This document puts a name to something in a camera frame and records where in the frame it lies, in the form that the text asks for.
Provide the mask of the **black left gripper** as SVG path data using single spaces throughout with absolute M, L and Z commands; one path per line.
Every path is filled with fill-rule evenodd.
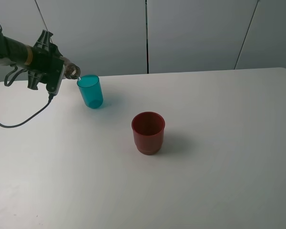
M 41 79 L 47 79 L 52 59 L 60 59 L 62 56 L 57 45 L 51 43 L 52 35 L 51 32 L 42 30 L 33 47 L 26 45 L 28 52 L 26 70 L 28 88 L 31 90 L 38 90 L 38 83 Z

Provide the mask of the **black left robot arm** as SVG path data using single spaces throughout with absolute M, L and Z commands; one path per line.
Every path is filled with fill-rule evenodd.
M 38 89 L 38 83 L 46 85 L 50 94 L 57 94 L 63 77 L 64 61 L 58 47 L 51 43 L 53 34 L 43 30 L 34 46 L 5 37 L 0 28 L 0 64 L 18 67 L 28 73 L 28 88 Z

